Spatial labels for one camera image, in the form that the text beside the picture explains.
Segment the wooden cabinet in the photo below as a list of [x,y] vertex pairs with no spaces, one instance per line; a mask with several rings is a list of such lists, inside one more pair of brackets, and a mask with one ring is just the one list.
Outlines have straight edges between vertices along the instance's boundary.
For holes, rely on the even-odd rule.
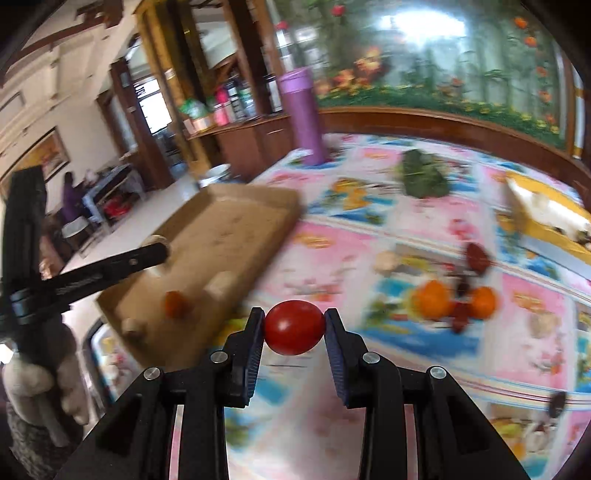
[[222,160],[244,181],[251,181],[295,148],[291,123],[284,115],[212,135]]
[[265,167],[269,168],[285,157],[294,146],[293,130],[288,118],[280,118],[255,127]]
[[232,166],[232,173],[240,175],[243,181],[251,181],[266,169],[254,132],[254,128],[241,128],[216,135],[223,160]]

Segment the ceiling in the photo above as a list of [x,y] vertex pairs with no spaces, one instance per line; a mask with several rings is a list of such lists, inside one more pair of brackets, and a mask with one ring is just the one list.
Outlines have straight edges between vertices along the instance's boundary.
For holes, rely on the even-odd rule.
[[[20,1],[30,8],[36,3],[35,0]],[[122,0],[121,21],[118,25],[107,28],[106,21],[104,18],[101,20],[100,14],[96,15],[96,19],[93,14],[91,23],[84,23],[89,20],[84,15],[76,16],[80,8],[101,2],[66,0],[35,30],[23,45],[24,48],[31,49],[31,46],[38,45],[36,42],[42,43],[48,35],[60,33],[64,29],[76,27],[73,31],[77,31],[84,28],[72,36],[33,51],[8,69],[4,85],[0,89],[0,155],[14,146],[32,124],[59,104],[73,98],[90,104],[101,91],[110,86],[109,66],[126,54],[129,41],[137,31],[133,11],[139,2],[140,0]],[[202,41],[206,55],[208,49],[223,51],[219,46],[228,41],[233,45],[221,8],[211,8],[208,4],[207,7],[193,12],[196,22],[205,33]],[[0,40],[5,42],[6,35],[2,35],[4,37],[0,37]],[[141,49],[138,49],[130,62],[136,73],[149,73],[149,66]]]

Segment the green vegetable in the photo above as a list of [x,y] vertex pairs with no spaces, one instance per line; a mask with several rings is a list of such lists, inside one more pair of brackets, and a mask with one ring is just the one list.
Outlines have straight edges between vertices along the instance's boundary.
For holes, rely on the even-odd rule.
[[408,150],[402,159],[404,189],[411,197],[445,197],[449,195],[449,183],[441,173],[441,160],[422,150]]

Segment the window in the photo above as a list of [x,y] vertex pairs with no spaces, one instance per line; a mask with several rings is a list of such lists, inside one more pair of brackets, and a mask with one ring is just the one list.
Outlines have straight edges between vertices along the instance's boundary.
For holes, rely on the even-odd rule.
[[135,85],[135,91],[138,94],[139,105],[151,133],[162,130],[172,121],[164,97],[160,93],[158,80],[150,79],[140,85]]

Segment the woman in purple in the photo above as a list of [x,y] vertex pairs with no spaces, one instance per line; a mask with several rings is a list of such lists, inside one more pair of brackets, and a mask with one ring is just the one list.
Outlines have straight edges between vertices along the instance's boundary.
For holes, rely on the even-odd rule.
[[84,216],[86,209],[82,203],[84,185],[74,186],[74,174],[71,171],[64,175],[64,187],[61,193],[61,212],[66,223],[73,222]]

